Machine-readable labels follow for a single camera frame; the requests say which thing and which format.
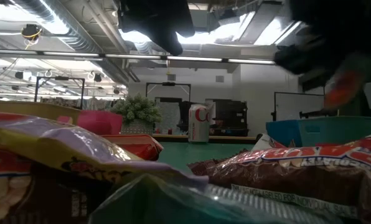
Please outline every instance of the wall vent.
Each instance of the wall vent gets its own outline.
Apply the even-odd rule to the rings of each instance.
[[[175,81],[176,80],[176,75],[175,74],[167,74],[167,80],[168,81]]]
[[[216,82],[223,83],[224,82],[224,76],[223,75],[217,75],[216,76]]]

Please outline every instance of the blue container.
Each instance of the blue container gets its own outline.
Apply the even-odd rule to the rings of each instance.
[[[269,136],[288,146],[292,140],[297,147],[320,143],[345,144],[371,134],[371,118],[339,116],[266,123]]]

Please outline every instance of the pink container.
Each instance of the pink container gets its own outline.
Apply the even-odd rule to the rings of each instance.
[[[71,123],[71,118],[60,116],[58,121]],[[76,124],[98,135],[119,134],[122,128],[122,115],[108,111],[82,110]]]

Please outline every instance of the soda can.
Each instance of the soda can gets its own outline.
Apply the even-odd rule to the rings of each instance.
[[[188,141],[209,142],[209,109],[205,105],[191,105],[189,111]]]

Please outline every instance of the green countertop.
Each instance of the green countertop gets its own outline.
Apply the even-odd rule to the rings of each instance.
[[[187,164],[208,159],[222,159],[240,152],[251,150],[252,144],[191,144],[188,142],[160,142],[164,147],[158,162],[163,162],[181,171],[191,173]]]

